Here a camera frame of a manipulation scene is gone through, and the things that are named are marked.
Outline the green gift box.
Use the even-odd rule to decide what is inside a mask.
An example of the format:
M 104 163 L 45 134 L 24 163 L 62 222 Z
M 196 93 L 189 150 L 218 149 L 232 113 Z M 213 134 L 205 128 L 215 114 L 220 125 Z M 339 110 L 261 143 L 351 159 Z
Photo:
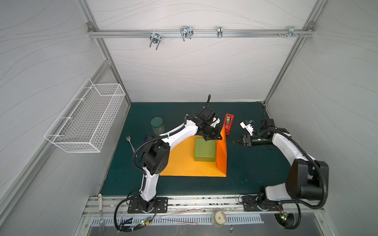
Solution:
M 197 162 L 215 162 L 217 147 L 214 140 L 206 141 L 201 137 L 195 138 L 194 160 Z

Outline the orange wrapping paper sheet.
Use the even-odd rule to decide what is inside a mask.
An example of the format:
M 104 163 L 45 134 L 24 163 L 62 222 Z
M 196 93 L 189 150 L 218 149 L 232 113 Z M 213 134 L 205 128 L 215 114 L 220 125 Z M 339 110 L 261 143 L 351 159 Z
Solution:
M 222 129 L 220 134 L 222 135 L 222 140 L 215 141 L 217 147 L 215 162 L 197 162 L 194 160 L 195 138 L 201 136 L 193 136 L 187 138 L 171 150 L 167 167 L 161 172 L 161 175 L 225 178 L 227 174 L 225 130 Z

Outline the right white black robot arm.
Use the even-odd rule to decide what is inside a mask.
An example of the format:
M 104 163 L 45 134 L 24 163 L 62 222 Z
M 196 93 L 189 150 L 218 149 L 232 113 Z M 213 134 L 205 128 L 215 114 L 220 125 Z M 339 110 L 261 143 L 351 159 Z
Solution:
M 309 155 L 285 128 L 276 127 L 273 119 L 264 119 L 260 131 L 252 120 L 240 126 L 246 135 L 235 143 L 247 148 L 274 145 L 290 164 L 286 181 L 282 184 L 262 187 L 253 203 L 261 211 L 270 210 L 275 204 L 303 204 L 310 209 L 320 209 L 328 198 L 329 166 Z

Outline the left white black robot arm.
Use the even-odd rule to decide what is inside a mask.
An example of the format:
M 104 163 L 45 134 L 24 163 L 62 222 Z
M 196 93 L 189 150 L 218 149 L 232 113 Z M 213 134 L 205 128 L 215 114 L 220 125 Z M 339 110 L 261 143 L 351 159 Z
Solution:
M 173 130 L 151 138 L 133 153 L 132 165 L 142 173 L 138 199 L 151 204 L 157 196 L 160 173 L 167 167 L 170 151 L 184 140 L 199 135 L 205 141 L 222 140 L 221 119 L 217 115 L 186 116 L 185 121 Z

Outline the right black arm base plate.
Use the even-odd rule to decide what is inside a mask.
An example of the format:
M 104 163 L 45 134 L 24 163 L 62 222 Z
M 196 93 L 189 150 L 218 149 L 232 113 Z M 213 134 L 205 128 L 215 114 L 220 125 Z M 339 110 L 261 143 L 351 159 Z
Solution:
M 243 211 L 281 211 L 283 207 L 281 202 L 268 200 L 258 195 L 242 195 L 239 198 L 243 206 Z

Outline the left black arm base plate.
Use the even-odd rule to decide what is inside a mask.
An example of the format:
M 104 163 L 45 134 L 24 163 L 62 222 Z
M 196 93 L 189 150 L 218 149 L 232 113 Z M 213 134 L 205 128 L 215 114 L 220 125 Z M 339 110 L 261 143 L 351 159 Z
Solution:
M 138 196 L 130 200 L 128 213 L 167 213 L 168 198 L 154 197 L 150 201 L 145 201 Z

